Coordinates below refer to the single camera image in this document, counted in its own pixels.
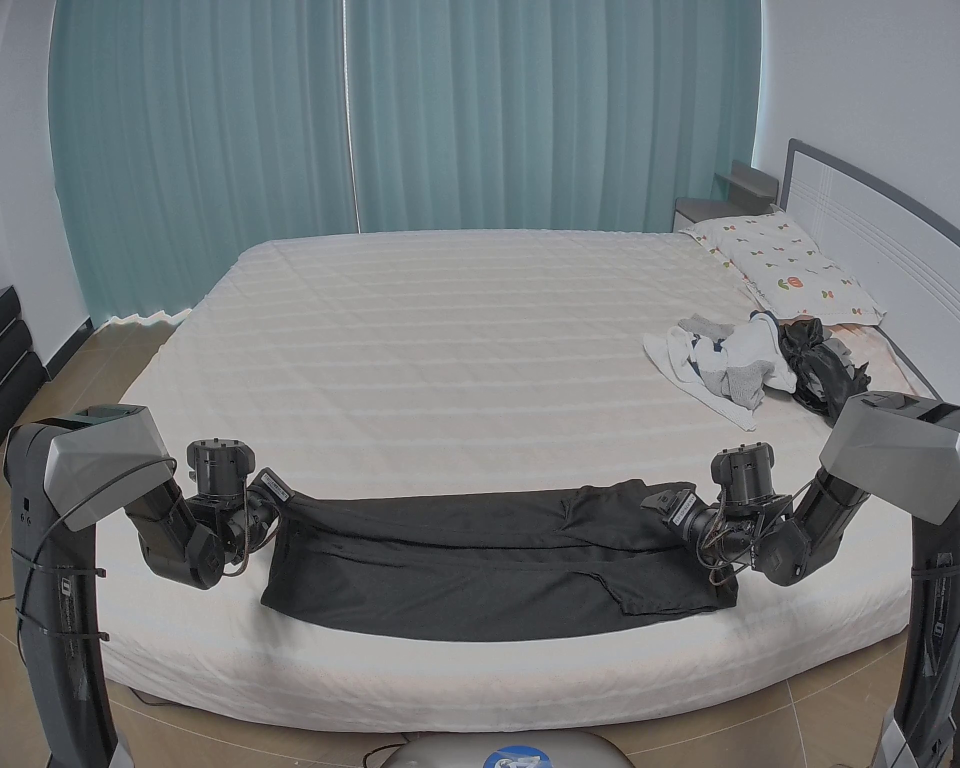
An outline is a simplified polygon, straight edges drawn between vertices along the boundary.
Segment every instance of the white barcode label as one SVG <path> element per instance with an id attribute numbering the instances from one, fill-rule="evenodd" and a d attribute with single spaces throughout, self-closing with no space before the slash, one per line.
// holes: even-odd
<path id="1" fill-rule="evenodd" d="M 680 505 L 680 509 L 678 509 L 670 518 L 670 522 L 672 522 L 674 525 L 680 525 L 681 521 L 684 519 L 684 516 L 690 511 L 690 507 L 693 506 L 693 502 L 696 500 L 697 497 L 691 493 L 686 498 L 684 503 Z"/>
<path id="2" fill-rule="evenodd" d="M 287 491 L 285 491 L 280 486 L 280 484 L 269 474 L 264 473 L 263 476 L 260 477 L 260 479 L 263 481 L 263 484 L 267 488 L 269 488 L 271 491 L 273 491 L 276 494 L 276 497 L 280 501 L 286 501 L 288 498 L 290 498 L 290 494 Z"/>

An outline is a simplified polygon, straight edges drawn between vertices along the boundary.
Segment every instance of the pile of clothes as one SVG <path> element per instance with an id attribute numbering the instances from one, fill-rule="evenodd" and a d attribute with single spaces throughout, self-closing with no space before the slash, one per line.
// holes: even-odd
<path id="1" fill-rule="evenodd" d="M 781 326 L 755 311 L 732 325 L 694 315 L 666 338 L 645 334 L 643 348 L 677 387 L 747 431 L 756 429 L 764 386 L 790 393 L 833 424 L 847 398 L 870 383 L 866 365 L 856 369 L 850 350 L 817 319 Z"/>

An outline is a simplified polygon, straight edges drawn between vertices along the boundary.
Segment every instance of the floral pillow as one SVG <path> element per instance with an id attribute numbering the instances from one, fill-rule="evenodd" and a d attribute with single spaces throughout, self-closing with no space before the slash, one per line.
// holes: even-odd
<path id="1" fill-rule="evenodd" d="M 877 325 L 883 318 L 884 310 L 856 278 L 820 253 L 783 211 L 707 219 L 682 231 L 725 267 L 738 270 L 750 293 L 778 320 L 806 315 L 824 325 Z"/>

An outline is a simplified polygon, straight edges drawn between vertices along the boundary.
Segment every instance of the bed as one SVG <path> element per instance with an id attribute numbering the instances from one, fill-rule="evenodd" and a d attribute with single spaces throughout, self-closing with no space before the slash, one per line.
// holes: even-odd
<path id="1" fill-rule="evenodd" d="M 797 179 L 815 189 L 820 173 L 794 162 L 797 150 L 793 200 Z M 855 209 L 857 199 L 836 204 Z M 186 489 L 185 447 L 218 436 L 247 442 L 259 467 L 318 497 L 627 477 L 692 480 L 710 496 L 710 458 L 747 438 L 675 389 L 639 340 L 693 312 L 742 322 L 754 308 L 682 234 L 445 231 L 265 243 L 240 256 L 125 401 L 150 406 Z M 876 388 L 922 391 L 943 378 L 924 370 L 924 383 L 873 329 L 841 333 L 854 357 L 871 360 Z M 895 340 L 911 357 L 919 343 L 909 333 Z M 757 423 L 749 442 L 774 445 L 777 488 L 796 490 L 818 467 L 827 425 L 778 394 Z M 668 715 L 895 634 L 909 603 L 909 517 L 877 499 L 835 562 L 790 589 L 744 573 L 734 609 L 518 643 L 313 626 L 260 606 L 269 549 L 243 578 L 198 592 L 150 573 L 125 516 L 98 531 L 109 573 L 99 596 L 108 677 L 313 730 L 503 731 Z"/>

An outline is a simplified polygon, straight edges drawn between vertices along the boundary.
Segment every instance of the white wall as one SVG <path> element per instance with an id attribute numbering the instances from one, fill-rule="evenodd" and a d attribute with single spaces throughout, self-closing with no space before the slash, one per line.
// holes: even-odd
<path id="1" fill-rule="evenodd" d="M 87 319 L 54 191 L 47 61 L 55 0 L 0 0 L 0 283 L 46 364 Z"/>
<path id="2" fill-rule="evenodd" d="M 754 165 L 791 137 L 960 226 L 960 0 L 763 0 Z"/>

